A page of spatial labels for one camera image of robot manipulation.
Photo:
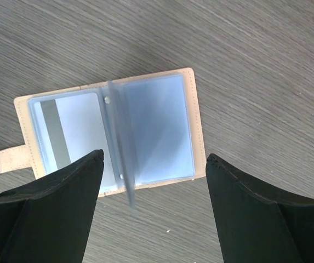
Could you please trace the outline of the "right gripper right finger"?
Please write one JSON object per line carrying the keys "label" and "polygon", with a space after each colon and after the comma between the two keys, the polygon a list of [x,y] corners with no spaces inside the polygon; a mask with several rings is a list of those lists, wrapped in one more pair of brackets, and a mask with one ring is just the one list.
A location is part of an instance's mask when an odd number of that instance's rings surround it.
{"label": "right gripper right finger", "polygon": [[215,154],[205,168],[225,262],[314,262],[314,199],[278,188]]}

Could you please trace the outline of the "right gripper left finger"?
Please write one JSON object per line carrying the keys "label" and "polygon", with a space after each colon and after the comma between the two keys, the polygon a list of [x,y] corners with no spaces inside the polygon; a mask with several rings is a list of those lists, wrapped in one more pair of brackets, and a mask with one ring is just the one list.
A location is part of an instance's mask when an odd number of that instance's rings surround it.
{"label": "right gripper left finger", "polygon": [[82,262],[103,171],[94,150],[0,193],[0,262]]}

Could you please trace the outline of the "beige leather card holder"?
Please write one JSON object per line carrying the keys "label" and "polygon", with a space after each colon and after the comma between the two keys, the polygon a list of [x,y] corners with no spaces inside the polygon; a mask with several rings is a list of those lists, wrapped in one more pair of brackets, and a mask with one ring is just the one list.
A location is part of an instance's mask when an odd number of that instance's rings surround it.
{"label": "beige leather card holder", "polygon": [[205,176],[205,148],[191,68],[82,85],[14,100],[24,144],[0,151],[0,174],[32,168],[46,176],[28,101],[69,92],[97,92],[118,188],[100,196]]}

